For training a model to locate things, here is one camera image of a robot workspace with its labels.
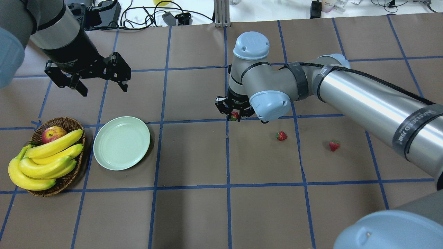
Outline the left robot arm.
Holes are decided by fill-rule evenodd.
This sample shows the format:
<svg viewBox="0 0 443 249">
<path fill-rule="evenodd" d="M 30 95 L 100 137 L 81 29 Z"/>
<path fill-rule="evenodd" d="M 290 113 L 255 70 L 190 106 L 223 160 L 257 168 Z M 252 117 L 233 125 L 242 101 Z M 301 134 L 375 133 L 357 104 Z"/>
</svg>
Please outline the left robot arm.
<svg viewBox="0 0 443 249">
<path fill-rule="evenodd" d="M 25 48 L 32 41 L 49 60 L 44 72 L 57 87 L 75 89 L 87 96 L 81 79 L 101 78 L 116 82 L 128 91 L 131 68 L 114 52 L 103 57 L 84 28 L 101 22 L 104 7 L 67 5 L 63 0 L 1 1 L 1 88 L 8 86 L 24 61 Z"/>
</svg>

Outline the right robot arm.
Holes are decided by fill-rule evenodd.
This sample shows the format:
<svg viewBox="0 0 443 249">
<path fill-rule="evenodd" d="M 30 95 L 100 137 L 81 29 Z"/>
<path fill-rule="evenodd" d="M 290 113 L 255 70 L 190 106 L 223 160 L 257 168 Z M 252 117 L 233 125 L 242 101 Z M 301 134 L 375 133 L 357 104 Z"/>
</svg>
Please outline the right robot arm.
<svg viewBox="0 0 443 249">
<path fill-rule="evenodd" d="M 314 95 L 372 133 L 435 180 L 437 191 L 396 209 L 358 220 L 339 234 L 335 249 L 442 248 L 442 105 L 350 68 L 343 55 L 323 55 L 274 70 L 269 40 L 250 31 L 237 38 L 228 67 L 227 95 L 215 99 L 220 113 L 240 120 L 255 114 L 264 123 Z"/>
</svg>

